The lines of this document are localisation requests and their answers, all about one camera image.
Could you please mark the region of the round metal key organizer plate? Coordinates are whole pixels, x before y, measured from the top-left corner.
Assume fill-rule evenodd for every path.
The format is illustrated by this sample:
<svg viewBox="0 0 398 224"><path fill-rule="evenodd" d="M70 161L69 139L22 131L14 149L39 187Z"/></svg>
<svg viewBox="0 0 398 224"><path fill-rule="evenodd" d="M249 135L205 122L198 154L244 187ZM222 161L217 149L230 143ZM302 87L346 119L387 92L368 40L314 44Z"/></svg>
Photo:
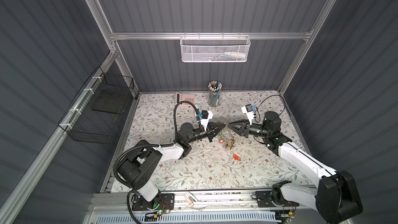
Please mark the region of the round metal key organizer plate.
<svg viewBox="0 0 398 224"><path fill-rule="evenodd" d="M224 128L217 134L216 138L225 149L233 149L235 147L235 138L229 128Z"/></svg>

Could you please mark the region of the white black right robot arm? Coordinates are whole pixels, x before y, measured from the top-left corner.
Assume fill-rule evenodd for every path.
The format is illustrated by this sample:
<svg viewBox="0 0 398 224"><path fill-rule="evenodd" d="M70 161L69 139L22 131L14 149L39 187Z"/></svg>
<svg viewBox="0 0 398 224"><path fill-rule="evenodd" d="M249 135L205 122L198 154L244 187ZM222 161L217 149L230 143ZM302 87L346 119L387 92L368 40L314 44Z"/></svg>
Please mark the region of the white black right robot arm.
<svg viewBox="0 0 398 224"><path fill-rule="evenodd" d="M248 138L259 137L275 155L299 169L313 186L296 185L283 180L272 186L271 200L276 206L292 202L316 210L328 224L339 224L363 212L363 205L354 177L346 171L337 171L301 150L282 133L278 113L268 111L261 124L254 123L254 114L228 124L236 134Z"/></svg>

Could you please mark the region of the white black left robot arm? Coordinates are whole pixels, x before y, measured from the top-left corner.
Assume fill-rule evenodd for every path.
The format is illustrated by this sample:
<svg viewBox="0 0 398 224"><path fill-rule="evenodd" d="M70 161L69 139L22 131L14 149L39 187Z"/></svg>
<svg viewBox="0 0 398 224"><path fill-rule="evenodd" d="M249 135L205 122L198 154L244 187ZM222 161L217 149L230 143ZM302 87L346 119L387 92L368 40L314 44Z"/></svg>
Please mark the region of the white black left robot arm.
<svg viewBox="0 0 398 224"><path fill-rule="evenodd" d="M143 198L150 208L155 208L161 201L161 191L150 177L157 166L186 157L192 150L192 142L202 139L211 142L225 127L224 123L209 122L206 129L195 129L193 124L186 122L181 125L172 144L154 145L141 140L117 158L113 166L115 179Z"/></svg>

